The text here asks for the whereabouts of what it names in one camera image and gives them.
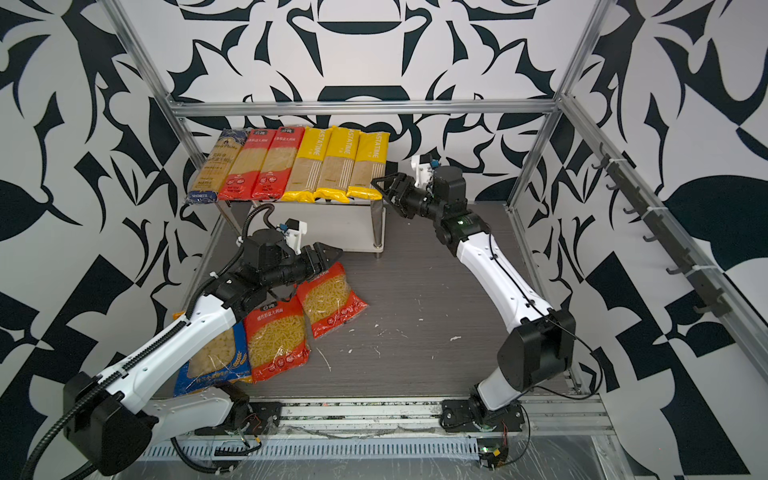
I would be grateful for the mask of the yellow spaghetti bag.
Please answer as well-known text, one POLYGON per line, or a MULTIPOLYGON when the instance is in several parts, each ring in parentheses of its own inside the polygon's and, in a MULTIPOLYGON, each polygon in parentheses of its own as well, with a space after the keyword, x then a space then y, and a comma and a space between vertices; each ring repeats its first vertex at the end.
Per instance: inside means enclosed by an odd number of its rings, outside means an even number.
POLYGON ((389 132, 362 133, 351 179, 346 191, 349 198, 379 201, 382 194, 372 180, 385 175, 388 157, 389 132))
POLYGON ((281 201, 315 202, 315 190, 334 130, 334 127, 305 130, 281 201))
POLYGON ((349 128, 336 128, 331 134, 320 177, 314 192, 315 199, 349 204, 347 189, 359 146, 361 132, 349 128))

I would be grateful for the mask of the red macaroni bag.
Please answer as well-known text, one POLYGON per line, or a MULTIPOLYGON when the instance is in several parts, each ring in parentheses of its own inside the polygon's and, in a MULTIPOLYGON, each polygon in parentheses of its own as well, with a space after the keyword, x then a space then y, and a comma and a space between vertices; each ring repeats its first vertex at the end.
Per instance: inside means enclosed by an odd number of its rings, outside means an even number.
POLYGON ((317 278, 302 283, 297 295, 314 339, 355 319, 368 308, 351 288, 346 270, 339 262, 317 278))
POLYGON ((298 298, 254 310, 244 320, 244 328, 253 383, 308 362, 306 320, 298 298))

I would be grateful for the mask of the red noodle bag long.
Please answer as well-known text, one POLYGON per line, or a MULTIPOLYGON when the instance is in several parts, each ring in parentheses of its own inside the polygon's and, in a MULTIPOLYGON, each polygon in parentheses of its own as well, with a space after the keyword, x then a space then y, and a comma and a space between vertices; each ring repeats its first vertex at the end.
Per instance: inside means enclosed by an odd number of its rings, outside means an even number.
POLYGON ((252 200, 276 201, 282 197, 305 131, 303 126, 277 130, 251 192, 252 200))

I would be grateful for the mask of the red long spaghetti bag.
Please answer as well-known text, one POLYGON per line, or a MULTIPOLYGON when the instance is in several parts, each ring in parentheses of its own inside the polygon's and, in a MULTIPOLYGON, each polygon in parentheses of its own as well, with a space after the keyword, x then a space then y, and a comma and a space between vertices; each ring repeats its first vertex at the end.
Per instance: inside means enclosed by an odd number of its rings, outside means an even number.
POLYGON ((219 201, 250 200, 252 191, 276 136, 275 129, 254 129, 238 153, 222 188, 219 201))

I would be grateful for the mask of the blue-ended spaghetti bag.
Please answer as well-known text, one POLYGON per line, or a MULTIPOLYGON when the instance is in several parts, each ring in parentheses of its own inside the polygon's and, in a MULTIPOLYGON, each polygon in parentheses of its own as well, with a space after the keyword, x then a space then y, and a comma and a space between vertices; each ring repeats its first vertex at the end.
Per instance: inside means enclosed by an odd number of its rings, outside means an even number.
POLYGON ((244 129, 225 129, 220 133, 187 194, 187 204, 210 204, 218 201, 218 194, 247 137, 248 131, 244 129))

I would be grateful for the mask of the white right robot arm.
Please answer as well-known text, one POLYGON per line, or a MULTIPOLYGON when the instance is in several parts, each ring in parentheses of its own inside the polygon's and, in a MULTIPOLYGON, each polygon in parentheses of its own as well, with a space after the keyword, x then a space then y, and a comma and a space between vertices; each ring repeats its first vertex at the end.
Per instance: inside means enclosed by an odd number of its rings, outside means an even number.
POLYGON ((425 186, 402 172, 371 184, 401 217, 433 223, 437 239, 474 275, 504 322, 497 367, 472 397, 477 418, 500 412, 571 368, 581 341, 573 315, 555 309, 506 259, 491 226, 470 209, 459 168, 437 168, 425 186))

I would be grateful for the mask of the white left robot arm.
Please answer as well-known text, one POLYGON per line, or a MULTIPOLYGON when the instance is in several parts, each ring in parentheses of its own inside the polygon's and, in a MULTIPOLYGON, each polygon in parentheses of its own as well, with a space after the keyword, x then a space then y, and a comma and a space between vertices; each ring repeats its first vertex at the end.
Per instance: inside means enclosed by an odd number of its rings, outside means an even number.
POLYGON ((167 414, 145 408, 155 392, 217 336, 243 321, 273 290, 297 286, 327 271, 343 251, 321 242, 303 245, 301 224, 245 225, 238 250, 218 272, 210 273, 185 313, 123 360, 90 376, 78 373, 64 388, 64 413, 32 449, 20 476, 33 478, 43 454, 63 434, 87 462, 72 473, 82 479, 99 472, 122 472, 154 442, 167 414))

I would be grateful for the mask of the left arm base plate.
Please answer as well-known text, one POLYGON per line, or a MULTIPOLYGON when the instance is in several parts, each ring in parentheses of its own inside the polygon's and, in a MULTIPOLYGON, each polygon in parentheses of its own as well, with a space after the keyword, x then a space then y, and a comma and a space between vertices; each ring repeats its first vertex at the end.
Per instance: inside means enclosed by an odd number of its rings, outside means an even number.
POLYGON ((214 436, 242 433, 259 436, 280 425, 283 406, 282 402, 273 401, 250 402, 248 405, 236 403, 221 424, 196 429, 194 434, 214 436))

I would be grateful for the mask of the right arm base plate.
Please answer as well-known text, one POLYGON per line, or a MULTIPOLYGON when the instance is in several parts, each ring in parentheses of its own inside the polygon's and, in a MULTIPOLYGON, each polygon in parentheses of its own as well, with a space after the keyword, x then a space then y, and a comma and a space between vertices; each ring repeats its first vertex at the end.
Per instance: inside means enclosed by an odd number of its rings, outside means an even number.
POLYGON ((488 410, 478 396, 441 402, 440 427, 448 433, 520 432, 525 423, 522 406, 513 402, 488 410))

